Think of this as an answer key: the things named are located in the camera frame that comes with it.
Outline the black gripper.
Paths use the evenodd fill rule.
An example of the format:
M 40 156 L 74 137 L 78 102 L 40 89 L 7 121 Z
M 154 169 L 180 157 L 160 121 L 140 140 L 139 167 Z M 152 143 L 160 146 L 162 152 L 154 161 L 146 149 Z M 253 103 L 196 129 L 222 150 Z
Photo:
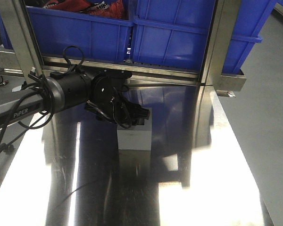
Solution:
M 125 97 L 120 100 L 112 98 L 103 106 L 87 101 L 84 108 L 94 113 L 97 120 L 118 126 L 136 126 L 150 117 L 149 109 L 142 108 L 139 104 L 132 103 Z

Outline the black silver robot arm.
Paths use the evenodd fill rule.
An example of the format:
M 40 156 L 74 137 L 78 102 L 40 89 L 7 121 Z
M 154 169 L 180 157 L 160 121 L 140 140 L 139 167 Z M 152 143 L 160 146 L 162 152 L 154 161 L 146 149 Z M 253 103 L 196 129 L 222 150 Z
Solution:
M 128 101 L 123 92 L 130 71 L 82 68 L 67 73 L 51 72 L 20 91 L 0 95 L 0 129 L 40 112 L 58 113 L 85 103 L 101 120 L 124 129 L 149 119 L 150 111 Z

